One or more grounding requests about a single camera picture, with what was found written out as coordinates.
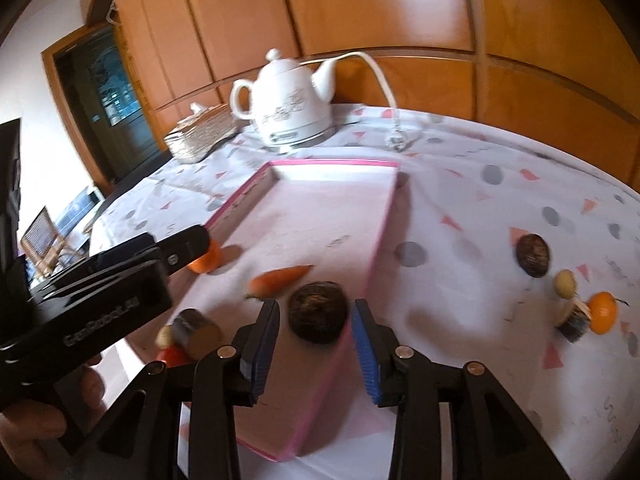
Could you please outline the person's left hand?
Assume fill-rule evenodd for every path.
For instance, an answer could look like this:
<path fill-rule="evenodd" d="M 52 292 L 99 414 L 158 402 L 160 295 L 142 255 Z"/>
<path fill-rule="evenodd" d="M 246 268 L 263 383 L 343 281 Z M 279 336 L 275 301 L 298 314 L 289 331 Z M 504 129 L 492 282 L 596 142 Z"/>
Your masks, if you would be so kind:
<path fill-rule="evenodd" d="M 98 354 L 82 368 L 79 382 L 81 401 L 88 408 L 86 425 L 92 428 L 105 413 L 105 384 L 94 369 L 102 356 Z M 55 440 L 66 431 L 66 419 L 54 406 L 37 401 L 18 402 L 1 413 L 1 444 L 14 466 L 31 479 L 55 479 L 61 467 L 40 445 Z"/>

